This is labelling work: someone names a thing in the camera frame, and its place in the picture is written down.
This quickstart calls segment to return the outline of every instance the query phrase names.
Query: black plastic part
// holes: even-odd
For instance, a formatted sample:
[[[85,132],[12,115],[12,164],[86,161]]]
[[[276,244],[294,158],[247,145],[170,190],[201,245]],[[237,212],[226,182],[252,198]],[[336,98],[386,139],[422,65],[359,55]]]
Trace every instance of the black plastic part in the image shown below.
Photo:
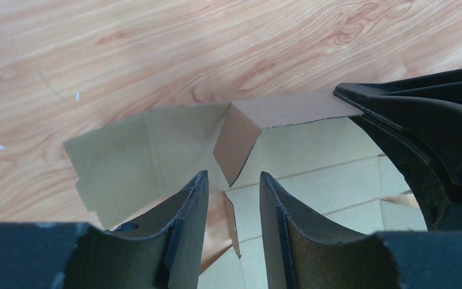
[[[410,134],[462,186],[462,69],[383,84],[339,84],[334,94]]]
[[[114,232],[0,223],[0,288],[197,288],[208,174]]]
[[[462,288],[462,232],[363,235],[318,214],[265,172],[260,214],[270,289]]]
[[[462,69],[384,84],[339,84],[351,119],[404,175],[428,229],[462,229]]]

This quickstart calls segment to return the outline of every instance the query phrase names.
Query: wood grain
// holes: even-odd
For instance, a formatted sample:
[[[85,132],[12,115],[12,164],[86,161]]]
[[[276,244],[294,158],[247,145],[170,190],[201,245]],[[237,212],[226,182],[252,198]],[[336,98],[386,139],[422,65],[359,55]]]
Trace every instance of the wood grain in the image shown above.
[[[96,222],[62,142],[155,105],[460,67],[462,1],[0,0],[0,220]]]

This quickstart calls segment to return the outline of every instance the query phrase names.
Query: unfolded cardboard box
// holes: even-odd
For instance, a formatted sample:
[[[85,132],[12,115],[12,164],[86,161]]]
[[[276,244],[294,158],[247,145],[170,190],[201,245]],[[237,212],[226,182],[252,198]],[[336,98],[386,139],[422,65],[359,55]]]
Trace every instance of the unfolded cardboard box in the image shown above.
[[[161,107],[64,145],[79,176],[80,197],[104,228],[151,208],[207,170],[211,196],[205,247],[224,252],[233,244],[239,253],[226,193],[256,185],[261,171],[281,181],[296,178],[298,190],[311,191],[311,178],[300,176],[381,155],[347,118],[360,114],[330,90]],[[215,236],[217,241],[208,244]]]

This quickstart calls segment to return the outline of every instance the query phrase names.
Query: light wood tabletop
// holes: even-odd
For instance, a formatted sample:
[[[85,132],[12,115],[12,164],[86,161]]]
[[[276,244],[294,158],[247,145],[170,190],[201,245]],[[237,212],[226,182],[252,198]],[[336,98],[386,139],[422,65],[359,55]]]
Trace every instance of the light wood tabletop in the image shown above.
[[[0,0],[0,220],[90,220],[63,141],[153,106],[462,67],[462,1]]]

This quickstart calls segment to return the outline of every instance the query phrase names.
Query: cardboard box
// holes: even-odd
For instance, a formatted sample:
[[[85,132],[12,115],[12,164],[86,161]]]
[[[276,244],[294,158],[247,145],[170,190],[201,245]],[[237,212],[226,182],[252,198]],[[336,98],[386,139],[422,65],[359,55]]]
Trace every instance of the cardboard box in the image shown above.
[[[208,170],[211,197],[203,252],[208,261],[232,244],[239,255],[226,193],[258,184],[261,171],[281,181],[296,179],[297,190],[311,191],[315,184],[304,175],[381,155],[347,118],[360,114],[330,90],[161,107],[64,146],[79,175],[77,190],[104,228],[148,210],[198,171]]]

